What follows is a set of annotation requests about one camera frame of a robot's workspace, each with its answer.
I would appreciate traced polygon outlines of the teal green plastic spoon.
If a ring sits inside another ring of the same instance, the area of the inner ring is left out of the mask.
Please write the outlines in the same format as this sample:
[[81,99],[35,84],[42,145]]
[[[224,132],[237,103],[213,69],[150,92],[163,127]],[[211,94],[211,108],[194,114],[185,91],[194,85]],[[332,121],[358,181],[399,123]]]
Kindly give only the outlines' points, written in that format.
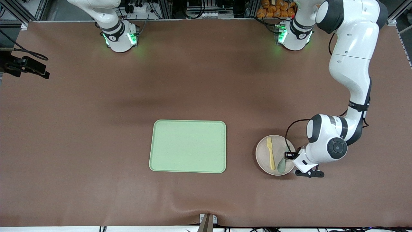
[[277,169],[282,175],[286,174],[286,164],[287,164],[287,151],[282,154],[281,160],[278,162]]

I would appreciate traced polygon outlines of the yellow plastic fork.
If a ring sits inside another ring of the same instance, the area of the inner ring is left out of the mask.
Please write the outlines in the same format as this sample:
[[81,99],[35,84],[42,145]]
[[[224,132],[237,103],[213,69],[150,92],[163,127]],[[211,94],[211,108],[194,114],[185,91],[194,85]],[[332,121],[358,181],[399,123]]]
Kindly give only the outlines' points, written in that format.
[[271,170],[276,170],[276,165],[274,161],[274,155],[273,155],[273,150],[272,150],[272,138],[268,137],[267,138],[267,148],[269,150],[269,165]]

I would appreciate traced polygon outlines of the beige round plate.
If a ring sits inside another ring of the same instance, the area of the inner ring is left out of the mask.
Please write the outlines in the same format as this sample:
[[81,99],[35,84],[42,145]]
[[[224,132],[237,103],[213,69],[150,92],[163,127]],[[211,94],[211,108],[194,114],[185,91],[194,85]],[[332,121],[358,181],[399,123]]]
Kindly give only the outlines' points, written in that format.
[[[271,170],[269,165],[269,150],[267,148],[267,138],[272,138],[272,150],[274,155],[274,161],[276,165],[276,170]],[[281,176],[278,172],[277,165],[278,162],[281,160],[282,154],[285,151],[295,151],[295,148],[291,144],[289,140],[286,140],[284,137],[279,135],[269,135],[262,138],[257,147],[256,147],[256,161],[259,164],[259,167],[267,174],[274,175],[274,176]],[[286,164],[286,171],[289,174],[295,168],[294,163],[292,160],[287,160]]]

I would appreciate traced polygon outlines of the brown table mat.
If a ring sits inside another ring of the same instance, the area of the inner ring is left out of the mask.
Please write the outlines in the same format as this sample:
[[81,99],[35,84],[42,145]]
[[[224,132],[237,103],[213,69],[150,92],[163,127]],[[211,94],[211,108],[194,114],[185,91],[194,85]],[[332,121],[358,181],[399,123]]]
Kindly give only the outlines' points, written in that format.
[[[295,120],[340,115],[330,35],[288,51],[256,20],[147,22],[115,53],[94,23],[31,22],[18,43],[50,78],[0,86],[0,226],[174,226],[212,213],[229,227],[412,227],[412,69],[394,26],[370,62],[362,137],[323,178],[274,177],[257,143]],[[222,121],[221,174],[149,167],[157,120]]]

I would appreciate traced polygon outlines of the light green plastic tray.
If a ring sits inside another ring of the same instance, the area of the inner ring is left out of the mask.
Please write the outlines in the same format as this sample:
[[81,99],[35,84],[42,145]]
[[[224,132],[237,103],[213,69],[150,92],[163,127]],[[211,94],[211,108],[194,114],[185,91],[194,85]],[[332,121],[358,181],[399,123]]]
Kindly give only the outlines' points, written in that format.
[[149,167],[160,172],[223,173],[226,135],[222,121],[157,120]]

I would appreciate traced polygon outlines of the white power strip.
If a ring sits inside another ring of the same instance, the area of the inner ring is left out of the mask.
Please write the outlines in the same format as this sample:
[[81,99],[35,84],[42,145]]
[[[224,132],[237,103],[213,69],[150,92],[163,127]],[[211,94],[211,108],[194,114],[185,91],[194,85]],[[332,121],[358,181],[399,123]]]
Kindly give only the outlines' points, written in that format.
[[153,4],[149,0],[124,0],[124,3],[127,14],[155,11]]

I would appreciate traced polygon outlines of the bag of orange items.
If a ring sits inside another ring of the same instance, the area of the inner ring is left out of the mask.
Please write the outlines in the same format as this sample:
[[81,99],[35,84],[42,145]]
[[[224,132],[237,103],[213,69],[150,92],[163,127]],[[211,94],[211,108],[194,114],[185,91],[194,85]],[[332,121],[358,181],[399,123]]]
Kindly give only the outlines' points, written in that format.
[[260,0],[257,18],[293,18],[297,4],[292,0]]

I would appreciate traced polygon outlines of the aluminium frame rail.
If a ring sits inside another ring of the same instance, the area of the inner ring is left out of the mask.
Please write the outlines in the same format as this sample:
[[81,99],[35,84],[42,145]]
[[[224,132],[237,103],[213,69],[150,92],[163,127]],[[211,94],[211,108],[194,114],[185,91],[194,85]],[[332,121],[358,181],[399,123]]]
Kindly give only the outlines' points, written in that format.
[[396,19],[400,17],[403,13],[412,9],[412,0],[405,0],[402,4],[396,7],[396,9],[390,13],[387,19],[387,25],[396,25]]
[[49,0],[0,0],[0,28],[27,30],[42,19]]

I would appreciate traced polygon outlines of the metal clamp bracket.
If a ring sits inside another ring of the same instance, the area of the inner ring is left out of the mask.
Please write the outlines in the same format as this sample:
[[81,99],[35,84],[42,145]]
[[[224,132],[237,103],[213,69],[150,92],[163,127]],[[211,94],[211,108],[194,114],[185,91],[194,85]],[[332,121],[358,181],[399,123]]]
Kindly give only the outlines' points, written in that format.
[[218,223],[217,216],[213,214],[200,214],[200,226],[197,232],[213,232]]

